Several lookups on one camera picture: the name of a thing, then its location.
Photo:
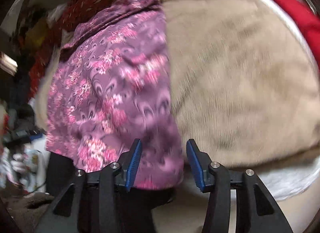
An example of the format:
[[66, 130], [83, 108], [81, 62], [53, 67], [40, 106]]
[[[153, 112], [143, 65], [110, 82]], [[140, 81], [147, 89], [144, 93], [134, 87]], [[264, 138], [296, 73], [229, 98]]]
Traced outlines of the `purple floral fleece garment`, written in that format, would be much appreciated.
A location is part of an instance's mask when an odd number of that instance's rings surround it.
[[165, 29], [162, 0], [117, 0], [77, 26], [48, 93], [48, 151], [94, 172], [140, 139], [134, 186], [162, 190], [182, 181]]

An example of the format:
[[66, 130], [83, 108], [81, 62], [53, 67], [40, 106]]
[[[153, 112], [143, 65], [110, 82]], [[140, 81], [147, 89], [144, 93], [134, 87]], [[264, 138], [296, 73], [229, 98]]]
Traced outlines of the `white quilted mattress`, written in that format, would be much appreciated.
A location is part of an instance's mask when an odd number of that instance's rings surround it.
[[[290, 16], [273, 0], [260, 0], [285, 22], [302, 48], [311, 57], [314, 56], [297, 25]], [[319, 177], [319, 156], [311, 160], [298, 161], [296, 164], [272, 164], [270, 168], [258, 169], [258, 175], [276, 200], [285, 200], [304, 192]]]

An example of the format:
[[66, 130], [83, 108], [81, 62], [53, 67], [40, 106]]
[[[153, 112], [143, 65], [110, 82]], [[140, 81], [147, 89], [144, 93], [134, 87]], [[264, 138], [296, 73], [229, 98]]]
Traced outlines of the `beige fleece blanket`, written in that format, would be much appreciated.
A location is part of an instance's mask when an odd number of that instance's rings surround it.
[[162, 0], [182, 143], [228, 167], [319, 154], [311, 57], [260, 0]]

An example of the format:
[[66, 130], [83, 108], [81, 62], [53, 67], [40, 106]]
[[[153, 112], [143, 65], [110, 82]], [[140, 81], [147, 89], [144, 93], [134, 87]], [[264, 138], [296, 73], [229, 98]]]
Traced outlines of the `solid red cloth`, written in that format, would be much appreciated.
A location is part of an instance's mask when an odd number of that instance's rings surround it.
[[296, 23], [308, 46], [310, 47], [319, 67], [320, 22], [319, 16], [298, 0], [273, 0]]

